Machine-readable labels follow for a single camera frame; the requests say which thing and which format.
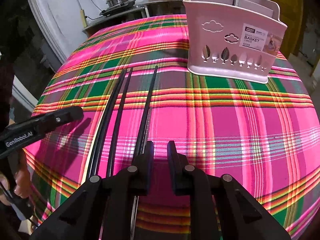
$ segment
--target cloud-shaped cutout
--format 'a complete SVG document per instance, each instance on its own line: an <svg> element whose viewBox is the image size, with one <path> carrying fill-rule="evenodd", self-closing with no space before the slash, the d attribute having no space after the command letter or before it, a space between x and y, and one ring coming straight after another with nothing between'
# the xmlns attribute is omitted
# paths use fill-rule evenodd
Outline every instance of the cloud-shaped cutout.
<svg viewBox="0 0 320 240"><path fill-rule="evenodd" d="M235 36L233 33L227 34L225 37L225 41L229 42L231 44L234 43L238 43L239 42L239 38L237 36Z"/></svg>
<svg viewBox="0 0 320 240"><path fill-rule="evenodd" d="M215 20L204 23L202 26L205 31L209 31L212 33L221 32L223 30L223 26L220 23L217 23Z"/></svg>

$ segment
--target silver bolt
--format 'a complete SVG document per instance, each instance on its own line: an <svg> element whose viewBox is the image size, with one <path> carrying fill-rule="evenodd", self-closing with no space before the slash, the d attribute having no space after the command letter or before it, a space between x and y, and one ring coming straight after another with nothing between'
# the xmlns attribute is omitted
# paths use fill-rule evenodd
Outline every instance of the silver bolt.
<svg viewBox="0 0 320 240"><path fill-rule="evenodd" d="M138 168L136 166L129 166L127 169L129 172L135 172L138 170Z"/></svg>
<svg viewBox="0 0 320 240"><path fill-rule="evenodd" d="M97 176L97 175L93 175L92 177L90 177L90 181L92 182L92 183L95 183L95 182L98 182L99 181L99 176Z"/></svg>
<svg viewBox="0 0 320 240"><path fill-rule="evenodd" d="M224 181L227 181L227 182L232 181L232 177L231 177L231 175L229 175L229 174L224 174L224 175L222 176L222 178L223 178Z"/></svg>
<svg viewBox="0 0 320 240"><path fill-rule="evenodd" d="M194 171L195 170L195 167L192 165L186 165L186 166L184 166L184 168L186 171Z"/></svg>

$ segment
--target plaid tablecloth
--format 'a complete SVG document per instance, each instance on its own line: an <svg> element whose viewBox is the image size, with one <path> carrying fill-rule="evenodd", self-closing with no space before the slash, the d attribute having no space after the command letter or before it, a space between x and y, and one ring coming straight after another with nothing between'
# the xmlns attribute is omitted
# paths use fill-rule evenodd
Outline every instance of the plaid tablecloth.
<svg viewBox="0 0 320 240"><path fill-rule="evenodd" d="M297 73L279 53L266 85L196 76L187 70L188 46L185 15L159 16L100 30L68 58L34 114L79 105L84 119L26 148L39 222L84 182L93 135L115 80L133 66L115 174L130 165L158 65L148 134L155 164L150 195L139 201L137 239L187 239L190 231L189 198L175 197L170 186L169 140L207 174L235 177L293 239L302 234L320 206L320 126ZM102 177L121 93L99 165Z"/></svg>

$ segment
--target white label sticker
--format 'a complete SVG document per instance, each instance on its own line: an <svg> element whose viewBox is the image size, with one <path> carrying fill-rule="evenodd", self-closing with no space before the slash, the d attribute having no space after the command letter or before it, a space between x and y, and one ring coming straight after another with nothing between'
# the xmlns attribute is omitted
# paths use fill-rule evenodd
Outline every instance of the white label sticker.
<svg viewBox="0 0 320 240"><path fill-rule="evenodd" d="M263 50L268 32L249 24L243 24L240 47Z"/></svg>

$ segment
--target utensil basket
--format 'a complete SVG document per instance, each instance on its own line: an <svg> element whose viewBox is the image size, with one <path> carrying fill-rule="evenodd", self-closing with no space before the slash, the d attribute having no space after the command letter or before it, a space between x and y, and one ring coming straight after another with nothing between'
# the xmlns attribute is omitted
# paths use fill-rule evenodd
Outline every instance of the utensil basket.
<svg viewBox="0 0 320 240"><path fill-rule="evenodd" d="M188 70L267 83L287 26L269 0L183 1L189 29Z"/></svg>

